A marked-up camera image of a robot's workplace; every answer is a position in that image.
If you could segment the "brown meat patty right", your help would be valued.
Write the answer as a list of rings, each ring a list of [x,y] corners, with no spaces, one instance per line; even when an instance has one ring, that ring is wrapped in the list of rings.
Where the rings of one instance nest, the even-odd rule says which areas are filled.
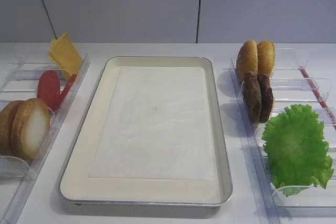
[[[259,73],[257,79],[261,93],[261,110],[259,116],[260,123],[266,123],[269,120],[273,109],[274,96],[270,86],[269,77],[266,74]]]

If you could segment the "white parchment paper sheet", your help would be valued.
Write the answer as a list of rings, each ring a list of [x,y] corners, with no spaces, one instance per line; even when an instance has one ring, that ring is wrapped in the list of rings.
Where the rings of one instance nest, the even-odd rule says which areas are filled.
[[[91,177],[212,180],[212,130],[200,67],[122,67]]]

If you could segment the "cream metal baking tray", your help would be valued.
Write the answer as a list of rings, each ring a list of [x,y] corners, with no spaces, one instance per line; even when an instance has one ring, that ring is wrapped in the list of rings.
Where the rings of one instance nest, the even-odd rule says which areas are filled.
[[[213,135],[215,176],[212,180],[90,176],[122,67],[200,67],[204,70]],[[119,56],[109,59],[101,72],[59,189],[67,200],[80,203],[217,207],[227,201],[233,186],[211,61],[201,57]]]

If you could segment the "red tomato slice front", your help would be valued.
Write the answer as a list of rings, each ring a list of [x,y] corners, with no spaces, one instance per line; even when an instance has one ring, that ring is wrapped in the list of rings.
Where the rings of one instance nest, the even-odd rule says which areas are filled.
[[[39,78],[37,98],[43,100],[45,105],[56,111],[60,96],[60,82],[57,73],[53,70],[45,71]]]

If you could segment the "brown meat patty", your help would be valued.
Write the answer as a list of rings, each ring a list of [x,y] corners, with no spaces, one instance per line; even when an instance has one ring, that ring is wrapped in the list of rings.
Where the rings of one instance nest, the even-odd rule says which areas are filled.
[[[258,122],[261,113],[261,90],[257,75],[252,71],[244,74],[243,96],[251,123]]]
[[[259,73],[257,79],[261,93],[261,110],[259,116],[260,123],[266,123],[269,120],[273,109],[274,96],[270,86],[269,77],[266,74]]]

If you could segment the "clear right ingredient rack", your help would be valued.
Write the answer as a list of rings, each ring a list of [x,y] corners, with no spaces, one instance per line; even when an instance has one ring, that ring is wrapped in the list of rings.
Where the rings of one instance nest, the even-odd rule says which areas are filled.
[[[313,223],[318,223],[329,218],[335,223],[335,176],[328,181],[326,188],[310,186],[288,197],[272,184],[268,157],[264,151],[265,141],[262,140],[265,126],[262,123],[252,124],[248,119],[243,87],[236,70],[236,59],[237,54],[234,54],[230,62],[230,75],[246,132],[243,146],[249,158],[248,165],[252,166],[254,179],[260,190],[258,197],[263,200],[261,205],[266,210],[267,222],[288,223],[288,219],[302,218],[304,222],[311,219]],[[327,154],[335,159],[335,128],[326,110],[315,98],[307,79],[300,72],[301,67],[306,70],[308,59],[310,52],[306,49],[276,48],[275,66],[270,76],[274,95],[274,107],[270,117],[277,116],[293,104],[310,105],[318,113],[319,121],[324,123],[324,138],[329,144]],[[318,91],[327,103],[332,81],[311,75],[309,77],[317,84]]]

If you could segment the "golden bun half left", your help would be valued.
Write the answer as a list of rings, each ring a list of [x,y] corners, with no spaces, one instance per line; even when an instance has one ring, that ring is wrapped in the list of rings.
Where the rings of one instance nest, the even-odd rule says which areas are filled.
[[[240,82],[244,81],[245,73],[251,71],[258,73],[258,51],[255,40],[246,41],[237,56],[236,70]]]

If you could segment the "golden bun half right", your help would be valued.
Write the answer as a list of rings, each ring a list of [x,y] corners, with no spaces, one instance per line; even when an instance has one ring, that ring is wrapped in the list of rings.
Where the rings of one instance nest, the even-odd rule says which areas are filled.
[[[271,75],[275,65],[275,45],[268,40],[261,41],[257,45],[258,73]]]

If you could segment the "brown meat patty left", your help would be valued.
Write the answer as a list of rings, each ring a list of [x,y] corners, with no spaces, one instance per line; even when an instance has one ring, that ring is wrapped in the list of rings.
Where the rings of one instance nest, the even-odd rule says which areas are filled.
[[[244,74],[243,96],[251,123],[258,122],[261,113],[261,90],[257,75],[252,71]]]

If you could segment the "green lettuce leaf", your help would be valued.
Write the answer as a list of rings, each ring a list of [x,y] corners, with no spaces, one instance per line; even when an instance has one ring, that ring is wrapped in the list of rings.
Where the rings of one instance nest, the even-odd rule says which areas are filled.
[[[266,123],[262,140],[272,184],[285,196],[310,186],[326,188],[334,173],[332,158],[324,123],[311,106],[286,107]]]

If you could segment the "red tomato slice rear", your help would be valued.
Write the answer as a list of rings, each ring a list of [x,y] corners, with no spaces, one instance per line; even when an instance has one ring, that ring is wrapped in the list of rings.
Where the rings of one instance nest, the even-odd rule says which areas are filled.
[[[69,81],[67,82],[66,86],[65,86],[65,87],[63,88],[63,90],[61,91],[60,96],[59,96],[59,98],[58,98],[58,100],[57,100],[57,109],[60,108],[60,106],[61,106],[63,100],[65,99],[65,97],[67,96],[68,92],[70,91],[70,89],[71,89],[73,83],[75,82],[76,77],[77,77],[77,75],[76,75],[76,74],[73,74],[73,75],[70,77]]]

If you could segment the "red tomato slice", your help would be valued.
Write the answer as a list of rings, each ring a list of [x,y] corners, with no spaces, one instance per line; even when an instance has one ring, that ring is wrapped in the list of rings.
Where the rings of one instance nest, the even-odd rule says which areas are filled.
[[[45,71],[39,78],[37,98],[43,100],[45,105],[56,111],[60,96],[60,82],[57,73],[53,70]]]
[[[61,106],[63,100],[65,99],[65,97],[67,96],[68,92],[70,91],[70,89],[71,89],[73,83],[75,82],[76,77],[77,77],[77,75],[76,75],[76,74],[73,74],[73,75],[70,77],[69,81],[67,82],[66,86],[65,86],[65,87],[63,88],[63,90],[61,91],[60,96],[59,96],[59,98],[58,98],[58,100],[57,100],[57,109],[60,108],[60,106]]]

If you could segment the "brown bun half left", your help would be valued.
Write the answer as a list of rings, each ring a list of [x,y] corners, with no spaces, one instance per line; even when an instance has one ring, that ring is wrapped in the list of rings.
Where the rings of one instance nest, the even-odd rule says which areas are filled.
[[[23,100],[12,101],[1,111],[1,155],[14,156],[11,148],[12,126],[16,112],[22,103]]]

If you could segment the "yellow cheese slice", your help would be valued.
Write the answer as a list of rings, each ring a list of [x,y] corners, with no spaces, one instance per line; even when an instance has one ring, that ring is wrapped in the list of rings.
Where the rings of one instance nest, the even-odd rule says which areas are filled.
[[[67,33],[51,40],[49,58],[62,70],[63,77],[67,81],[73,74],[79,72],[83,62]]]

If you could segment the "golden bun half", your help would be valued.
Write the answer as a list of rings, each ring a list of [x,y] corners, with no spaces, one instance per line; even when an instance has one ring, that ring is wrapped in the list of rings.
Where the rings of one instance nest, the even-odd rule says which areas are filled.
[[[271,75],[275,65],[275,45],[268,40],[261,41],[257,45],[258,73]]]
[[[255,40],[246,41],[237,56],[236,70],[240,82],[244,81],[245,73],[251,71],[258,73],[258,51]]]

